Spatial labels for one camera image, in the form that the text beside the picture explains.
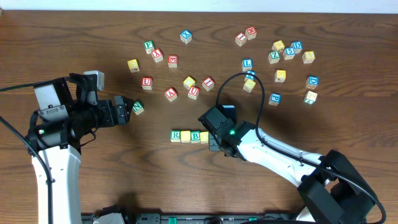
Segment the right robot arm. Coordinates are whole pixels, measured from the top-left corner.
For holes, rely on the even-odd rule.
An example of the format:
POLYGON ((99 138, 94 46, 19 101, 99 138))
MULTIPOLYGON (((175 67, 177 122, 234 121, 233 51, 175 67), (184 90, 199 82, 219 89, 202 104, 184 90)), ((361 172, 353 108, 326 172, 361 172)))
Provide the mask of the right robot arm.
POLYGON ((376 204, 374 191, 338 151, 301 151, 252 123, 236 124, 231 105, 212 107, 198 120, 210 133, 210 150, 259 164, 297 187, 305 204, 298 222, 364 223, 376 204))

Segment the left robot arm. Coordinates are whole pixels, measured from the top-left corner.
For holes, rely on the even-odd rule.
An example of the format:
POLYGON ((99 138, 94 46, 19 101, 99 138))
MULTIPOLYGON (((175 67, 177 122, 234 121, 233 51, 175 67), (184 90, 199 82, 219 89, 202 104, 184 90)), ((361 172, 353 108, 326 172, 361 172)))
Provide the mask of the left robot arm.
POLYGON ((134 100, 99 100, 104 73, 71 73, 33 86, 39 109, 25 137, 38 189, 39 223, 81 223, 78 175, 82 137, 127 124, 134 100))

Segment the yellow O block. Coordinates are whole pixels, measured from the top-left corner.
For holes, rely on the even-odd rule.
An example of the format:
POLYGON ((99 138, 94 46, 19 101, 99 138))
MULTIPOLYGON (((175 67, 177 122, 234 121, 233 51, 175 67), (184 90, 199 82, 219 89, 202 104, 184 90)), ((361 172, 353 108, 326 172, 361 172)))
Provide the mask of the yellow O block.
POLYGON ((180 132, 180 140, 181 142, 190 142, 191 141, 191 131, 181 131, 180 132))
POLYGON ((200 142, 202 144, 207 144, 208 143, 208 138, 209 138, 209 132, 208 131, 203 131, 200 133, 200 142))

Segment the green R block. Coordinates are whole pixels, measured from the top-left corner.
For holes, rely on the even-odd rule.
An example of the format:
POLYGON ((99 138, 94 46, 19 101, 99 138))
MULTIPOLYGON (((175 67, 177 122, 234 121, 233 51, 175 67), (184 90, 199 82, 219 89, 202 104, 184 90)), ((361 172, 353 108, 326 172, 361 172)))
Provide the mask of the green R block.
POLYGON ((170 141, 171 142, 180 142, 181 141, 181 131, 179 131, 179 130, 171 130, 171 132, 170 132, 170 141))

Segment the green B block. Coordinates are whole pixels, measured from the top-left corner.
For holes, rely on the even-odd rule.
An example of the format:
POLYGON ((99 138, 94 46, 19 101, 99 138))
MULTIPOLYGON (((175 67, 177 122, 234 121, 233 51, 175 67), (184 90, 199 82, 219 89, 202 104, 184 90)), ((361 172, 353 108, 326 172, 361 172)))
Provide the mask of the green B block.
POLYGON ((201 142, 200 131, 191 131, 190 132, 190 142, 191 143, 201 142))

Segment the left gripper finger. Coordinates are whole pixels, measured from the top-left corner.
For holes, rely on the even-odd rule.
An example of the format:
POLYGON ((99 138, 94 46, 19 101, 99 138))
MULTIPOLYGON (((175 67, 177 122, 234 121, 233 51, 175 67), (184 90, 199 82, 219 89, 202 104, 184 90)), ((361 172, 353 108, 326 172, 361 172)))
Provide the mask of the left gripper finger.
POLYGON ((125 105, 117 105, 116 106, 116 115, 118 124, 127 124, 130 119, 130 112, 125 105))
POLYGON ((125 96, 115 96, 115 108, 118 113, 124 111, 125 113, 130 113, 134 106, 134 100, 127 98, 125 96))

